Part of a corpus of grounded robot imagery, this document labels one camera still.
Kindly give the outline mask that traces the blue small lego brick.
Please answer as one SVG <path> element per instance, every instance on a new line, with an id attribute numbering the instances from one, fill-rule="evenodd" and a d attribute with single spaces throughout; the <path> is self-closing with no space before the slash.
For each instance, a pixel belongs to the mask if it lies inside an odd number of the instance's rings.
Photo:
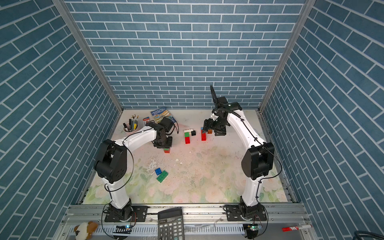
<path id="1" fill-rule="evenodd" d="M 157 169 L 155 169 L 155 173 L 157 176 L 159 176 L 162 173 L 162 171 L 160 168 L 157 168 Z"/>

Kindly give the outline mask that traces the green long lego brick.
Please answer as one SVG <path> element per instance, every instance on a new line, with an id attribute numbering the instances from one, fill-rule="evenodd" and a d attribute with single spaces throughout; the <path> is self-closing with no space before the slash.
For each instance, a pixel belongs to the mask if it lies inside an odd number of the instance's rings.
<path id="1" fill-rule="evenodd" d="M 157 177 L 158 182 L 162 183 L 168 175 L 169 175 L 169 174 L 168 174 L 167 171 L 163 171 L 163 172 Z"/>

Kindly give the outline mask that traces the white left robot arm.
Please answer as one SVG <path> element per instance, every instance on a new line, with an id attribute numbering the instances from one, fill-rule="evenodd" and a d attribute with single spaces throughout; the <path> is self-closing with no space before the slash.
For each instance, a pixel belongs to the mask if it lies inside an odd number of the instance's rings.
<path id="1" fill-rule="evenodd" d="M 170 117 L 164 117 L 159 123 L 149 121 L 140 130 L 119 140 L 105 140 L 101 143 L 94 169 L 105 184 L 109 193 L 107 214 L 115 222 L 131 221 L 134 217 L 132 201 L 127 194 L 124 180 L 128 169 L 128 157 L 132 159 L 131 177 L 134 173 L 135 160 L 133 151 L 151 142 L 157 149 L 169 149 L 172 146 L 173 132 L 179 132 L 179 124 Z"/>

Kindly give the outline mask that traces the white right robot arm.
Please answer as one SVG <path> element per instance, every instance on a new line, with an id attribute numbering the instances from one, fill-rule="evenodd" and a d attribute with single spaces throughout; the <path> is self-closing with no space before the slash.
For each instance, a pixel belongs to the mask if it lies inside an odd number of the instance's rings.
<path id="1" fill-rule="evenodd" d="M 213 86 L 210 86 L 214 109 L 210 118 L 204 120 L 201 133 L 213 131 L 215 136 L 225 136 L 226 127 L 233 127 L 245 146 L 246 152 L 241 167 L 246 175 L 246 185 L 240 202 L 237 205 L 224 205 L 224 212 L 229 222 L 266 221 L 267 210 L 260 203 L 263 183 L 277 177 L 269 176 L 276 158 L 275 147 L 266 143 L 253 129 L 239 103 L 228 103 L 225 97 L 217 97 Z"/>

